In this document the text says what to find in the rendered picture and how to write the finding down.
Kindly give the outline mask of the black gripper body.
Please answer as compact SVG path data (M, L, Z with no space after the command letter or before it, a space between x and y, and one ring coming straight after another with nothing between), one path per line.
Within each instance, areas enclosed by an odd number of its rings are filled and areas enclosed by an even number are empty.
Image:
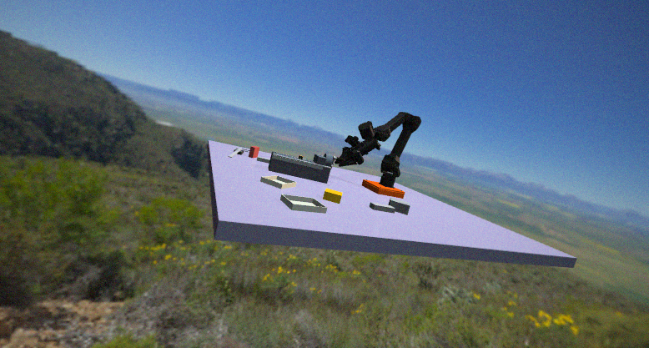
M369 149L368 149L367 145L364 142L361 144L361 146L357 150L355 150L355 147L351 147L351 148L343 147L342 149L346 152L347 156L348 156L349 152L352 153L356 163L358 162L358 164L364 163L364 159L363 159L362 156L365 155L365 154L367 155L369 153Z

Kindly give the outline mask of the yellow square block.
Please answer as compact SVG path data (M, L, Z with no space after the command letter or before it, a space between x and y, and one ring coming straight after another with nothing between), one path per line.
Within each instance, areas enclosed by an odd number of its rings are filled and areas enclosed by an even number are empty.
M324 192L323 199L339 204L342 197L342 193L332 189L326 189Z

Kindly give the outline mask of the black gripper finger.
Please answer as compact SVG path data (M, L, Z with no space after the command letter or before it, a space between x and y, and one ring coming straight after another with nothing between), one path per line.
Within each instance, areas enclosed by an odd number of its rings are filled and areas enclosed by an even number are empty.
M355 159L354 159L352 153L349 152L348 157L347 157L346 159L344 159L344 160L339 164L339 166L342 167L342 166L354 165L354 164L357 164L357 163L356 163L356 161L355 161Z
M346 154L346 152L344 150L342 150L342 151L343 152L342 152L342 155L340 155L340 158L346 159L348 156L347 156L347 154ZM337 160L335 161L335 164L340 164L340 163L341 163L340 161L337 161Z

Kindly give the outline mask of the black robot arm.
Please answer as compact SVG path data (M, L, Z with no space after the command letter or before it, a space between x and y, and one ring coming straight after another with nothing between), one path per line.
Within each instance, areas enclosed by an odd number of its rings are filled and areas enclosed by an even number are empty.
M367 145L369 151L371 151L373 149L380 150L381 144L378 143L378 140L385 142L390 137L391 132L401 124L403 126L402 132L400 133L391 153L389 155L386 154L383 158L380 171L383 175L381 176L379 184L393 189L395 188L395 178L400 177L400 156L411 134L420 127L420 117L406 112L399 112L388 123L376 128L373 128L371 121L362 123L358 127L362 139L365 139L363 142ZM355 150L357 150L363 143L358 140L358 137L349 135L345 142L350 144L351 147L355 147Z

